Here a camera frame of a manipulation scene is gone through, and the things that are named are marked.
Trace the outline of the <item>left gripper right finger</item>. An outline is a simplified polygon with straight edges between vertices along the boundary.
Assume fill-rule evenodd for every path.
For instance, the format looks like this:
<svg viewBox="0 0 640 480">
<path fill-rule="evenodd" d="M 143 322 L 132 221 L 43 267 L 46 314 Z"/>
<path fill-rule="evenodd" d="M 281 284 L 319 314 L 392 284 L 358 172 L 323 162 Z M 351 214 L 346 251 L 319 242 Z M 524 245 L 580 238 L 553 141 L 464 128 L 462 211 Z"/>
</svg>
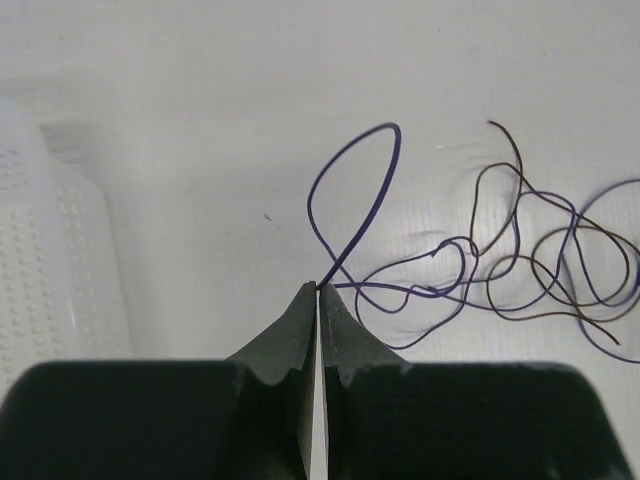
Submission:
<svg viewBox="0 0 640 480">
<path fill-rule="evenodd" d="M 319 294 L 332 479 L 629 479 L 595 389 L 552 362 L 411 363 Z"/>
</svg>

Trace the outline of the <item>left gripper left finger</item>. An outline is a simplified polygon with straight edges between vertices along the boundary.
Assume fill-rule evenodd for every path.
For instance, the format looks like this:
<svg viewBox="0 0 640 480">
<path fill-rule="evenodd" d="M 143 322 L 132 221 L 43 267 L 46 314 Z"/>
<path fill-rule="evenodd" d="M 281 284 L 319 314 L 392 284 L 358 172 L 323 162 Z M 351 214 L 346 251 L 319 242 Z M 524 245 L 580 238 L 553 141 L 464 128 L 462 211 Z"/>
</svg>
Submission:
<svg viewBox="0 0 640 480">
<path fill-rule="evenodd" d="M 224 360 L 49 361 L 1 405 L 5 479 L 304 479 L 316 286 Z"/>
</svg>

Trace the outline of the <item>white basket at left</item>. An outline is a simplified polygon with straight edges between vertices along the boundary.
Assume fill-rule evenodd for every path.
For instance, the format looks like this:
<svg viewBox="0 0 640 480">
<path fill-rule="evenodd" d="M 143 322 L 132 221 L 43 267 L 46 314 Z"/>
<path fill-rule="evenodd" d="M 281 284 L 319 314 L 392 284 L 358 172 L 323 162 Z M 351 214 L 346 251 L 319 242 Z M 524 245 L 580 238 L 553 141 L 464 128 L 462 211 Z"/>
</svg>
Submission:
<svg viewBox="0 0 640 480">
<path fill-rule="evenodd" d="M 101 189 L 1 100 L 1 390 L 30 367 L 133 354 Z"/>
</svg>

